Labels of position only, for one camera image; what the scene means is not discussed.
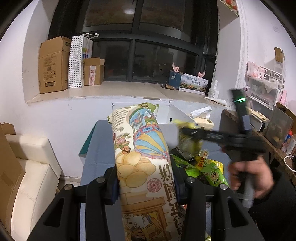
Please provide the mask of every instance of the white cable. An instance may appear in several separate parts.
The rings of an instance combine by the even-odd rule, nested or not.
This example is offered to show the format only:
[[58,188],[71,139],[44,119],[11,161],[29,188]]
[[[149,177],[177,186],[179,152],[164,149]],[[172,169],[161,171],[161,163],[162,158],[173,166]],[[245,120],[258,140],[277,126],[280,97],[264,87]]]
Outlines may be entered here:
[[292,171],[292,172],[296,172],[295,170],[293,170],[291,167],[289,167],[289,165],[286,163],[285,159],[288,158],[288,157],[294,157],[294,156],[286,156],[284,158],[284,163],[286,164],[286,166]]

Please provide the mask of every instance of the white sofa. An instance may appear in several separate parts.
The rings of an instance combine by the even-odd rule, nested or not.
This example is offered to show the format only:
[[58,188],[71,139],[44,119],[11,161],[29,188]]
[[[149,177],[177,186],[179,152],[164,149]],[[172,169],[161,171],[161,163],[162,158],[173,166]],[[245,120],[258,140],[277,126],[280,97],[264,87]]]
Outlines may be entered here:
[[61,168],[47,138],[27,135],[6,135],[6,138],[25,170],[11,218],[11,236],[15,241],[25,241],[55,196]]

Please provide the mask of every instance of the pink item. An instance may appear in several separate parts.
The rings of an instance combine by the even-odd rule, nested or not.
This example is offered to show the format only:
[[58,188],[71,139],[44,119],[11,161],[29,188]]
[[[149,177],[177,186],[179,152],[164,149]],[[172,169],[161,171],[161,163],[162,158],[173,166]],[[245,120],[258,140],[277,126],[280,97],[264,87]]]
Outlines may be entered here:
[[282,96],[282,98],[281,98],[281,104],[282,105],[285,105],[285,103],[286,103],[286,99],[287,99],[287,91],[283,91],[283,96]]
[[264,79],[264,69],[254,62],[248,62],[247,75],[253,78]]
[[175,72],[178,72],[178,73],[179,73],[180,68],[179,68],[179,66],[175,66],[175,63],[173,63],[173,70],[174,70]]
[[204,75],[205,75],[205,70],[202,73],[201,72],[197,73],[197,77],[199,78],[202,78]]

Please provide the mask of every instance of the white wall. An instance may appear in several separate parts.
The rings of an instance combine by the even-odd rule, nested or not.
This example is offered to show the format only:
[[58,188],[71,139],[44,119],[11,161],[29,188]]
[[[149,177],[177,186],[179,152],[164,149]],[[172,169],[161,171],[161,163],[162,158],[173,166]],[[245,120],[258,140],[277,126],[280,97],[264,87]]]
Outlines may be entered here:
[[38,55],[40,43],[48,37],[49,27],[53,13],[59,0],[36,1],[37,5],[31,16],[22,60],[22,82],[25,101],[28,101],[39,94],[38,86]]
[[235,88],[238,82],[243,81],[241,76],[241,20],[232,13],[219,0],[219,36],[216,58],[216,71],[213,77],[218,80],[219,99],[232,103],[232,96],[229,89]]
[[273,68],[274,47],[281,48],[286,57],[285,88],[287,100],[296,100],[296,47],[276,16],[259,0],[239,0],[247,19],[248,61]]
[[[46,39],[54,8],[49,8],[51,13],[47,12],[48,8],[43,10],[47,14],[38,14],[38,10],[42,12],[50,3],[51,0],[34,0],[17,16],[0,41],[0,117],[13,123],[18,134],[47,137],[63,174],[81,177],[78,153],[95,122],[110,114],[112,101],[89,97],[25,104],[22,80],[33,79],[31,83],[38,84],[38,48]],[[28,28],[33,13],[37,13],[39,19]],[[28,33],[38,40],[26,41]]]

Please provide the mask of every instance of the white plastic bag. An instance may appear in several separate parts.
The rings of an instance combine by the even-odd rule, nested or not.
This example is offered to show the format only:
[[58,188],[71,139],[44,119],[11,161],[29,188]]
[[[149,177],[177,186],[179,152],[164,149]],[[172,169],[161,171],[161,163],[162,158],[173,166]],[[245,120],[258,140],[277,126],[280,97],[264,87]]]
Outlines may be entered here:
[[276,79],[272,79],[273,81],[264,81],[265,89],[267,93],[272,91],[273,89],[278,89],[279,88],[279,82]]
[[254,62],[248,62],[247,75],[257,79],[264,79],[264,70]]

